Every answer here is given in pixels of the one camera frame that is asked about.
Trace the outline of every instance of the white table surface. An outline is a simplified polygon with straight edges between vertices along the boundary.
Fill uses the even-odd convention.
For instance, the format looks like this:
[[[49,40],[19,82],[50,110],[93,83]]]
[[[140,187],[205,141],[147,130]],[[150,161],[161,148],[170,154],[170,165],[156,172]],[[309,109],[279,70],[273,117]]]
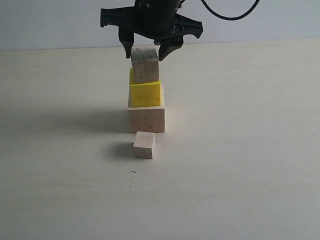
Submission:
[[[127,133],[130,65],[0,52],[1,240],[320,238],[320,39],[171,54],[153,160]]]

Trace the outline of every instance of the light wood block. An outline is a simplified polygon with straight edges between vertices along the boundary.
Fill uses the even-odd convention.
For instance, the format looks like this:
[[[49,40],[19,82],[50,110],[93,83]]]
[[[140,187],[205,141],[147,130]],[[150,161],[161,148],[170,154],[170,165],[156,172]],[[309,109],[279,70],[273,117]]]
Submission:
[[[152,159],[156,147],[156,134],[153,132],[138,131],[133,144],[136,158]]]
[[[131,51],[131,62],[136,84],[159,81],[159,59],[154,47],[137,47]]]
[[[166,130],[165,91],[161,84],[161,105],[132,107],[129,92],[128,113],[131,132],[164,133]]]
[[[129,87],[132,107],[161,105],[161,81],[135,84],[134,71],[131,68]]]

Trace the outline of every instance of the yellow foam block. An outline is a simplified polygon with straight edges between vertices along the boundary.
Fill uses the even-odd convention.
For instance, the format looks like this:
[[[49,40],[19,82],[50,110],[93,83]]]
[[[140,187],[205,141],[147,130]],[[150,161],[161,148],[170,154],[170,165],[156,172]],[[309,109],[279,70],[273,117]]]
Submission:
[[[161,81],[135,83],[134,70],[130,68],[130,97],[132,107],[155,107],[161,105]]]

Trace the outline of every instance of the wooden cube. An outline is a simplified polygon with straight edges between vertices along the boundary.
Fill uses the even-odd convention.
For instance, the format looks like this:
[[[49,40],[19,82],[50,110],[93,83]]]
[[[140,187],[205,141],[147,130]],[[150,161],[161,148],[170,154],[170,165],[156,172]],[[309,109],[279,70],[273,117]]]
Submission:
[[[166,107],[164,86],[161,85],[160,106],[132,107],[129,92],[128,113],[132,133],[164,133],[166,130]]]
[[[136,84],[159,81],[159,59],[154,47],[137,47],[131,51],[131,62]]]
[[[134,156],[137,158],[152,159],[154,156],[155,146],[155,133],[138,131],[133,144]]]
[[[161,82],[136,84],[134,71],[130,69],[130,96],[132,107],[154,107],[161,105]]]

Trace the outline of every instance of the wooden block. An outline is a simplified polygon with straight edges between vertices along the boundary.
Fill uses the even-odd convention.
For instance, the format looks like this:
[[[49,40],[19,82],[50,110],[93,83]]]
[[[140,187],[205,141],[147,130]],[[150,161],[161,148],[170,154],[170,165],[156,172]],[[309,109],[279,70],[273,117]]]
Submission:
[[[135,84],[134,71],[130,69],[130,96],[132,107],[161,105],[161,81]]]
[[[159,81],[159,59],[154,47],[137,47],[131,51],[131,62],[136,84]]]
[[[166,130],[166,107],[164,86],[161,85],[160,106],[132,107],[129,92],[128,113],[132,133],[164,133]]]
[[[153,132],[138,131],[133,144],[136,158],[152,159],[156,146],[156,134]]]

